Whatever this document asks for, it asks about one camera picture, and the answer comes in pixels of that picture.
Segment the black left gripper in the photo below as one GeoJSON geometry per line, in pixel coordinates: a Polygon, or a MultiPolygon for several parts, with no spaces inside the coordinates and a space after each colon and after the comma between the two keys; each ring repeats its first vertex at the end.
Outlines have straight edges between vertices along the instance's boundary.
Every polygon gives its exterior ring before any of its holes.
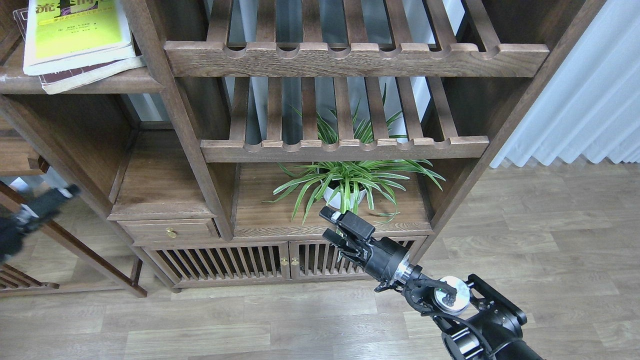
{"type": "Polygon", "coordinates": [[[68,187],[51,187],[41,196],[28,200],[18,212],[1,219],[0,262],[6,263],[23,248],[23,239],[39,230],[49,218],[55,216],[58,208],[81,192],[72,184],[68,187]]]}

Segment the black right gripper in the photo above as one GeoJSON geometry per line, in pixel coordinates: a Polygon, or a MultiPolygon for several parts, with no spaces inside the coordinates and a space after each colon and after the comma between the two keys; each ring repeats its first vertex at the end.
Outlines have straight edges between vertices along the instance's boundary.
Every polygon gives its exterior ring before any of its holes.
{"type": "Polygon", "coordinates": [[[393,239],[373,237],[375,227],[350,210],[340,213],[327,206],[318,214],[333,224],[340,233],[327,228],[323,239],[334,244],[340,256],[347,258],[375,280],[379,285],[375,292],[401,289],[419,278],[419,266],[409,262],[409,250],[393,239]]]}

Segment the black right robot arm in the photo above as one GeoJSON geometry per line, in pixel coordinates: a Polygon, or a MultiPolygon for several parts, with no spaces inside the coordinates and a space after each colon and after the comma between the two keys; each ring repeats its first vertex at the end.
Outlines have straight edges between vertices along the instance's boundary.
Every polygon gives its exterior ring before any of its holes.
{"type": "Polygon", "coordinates": [[[339,257],[375,278],[375,292],[396,291],[416,312],[431,317],[453,360],[539,360],[523,340],[525,312],[479,276],[430,278],[409,262],[404,246],[373,237],[375,228],[349,210],[325,206],[320,216],[336,226],[322,236],[336,246],[339,257]]]}

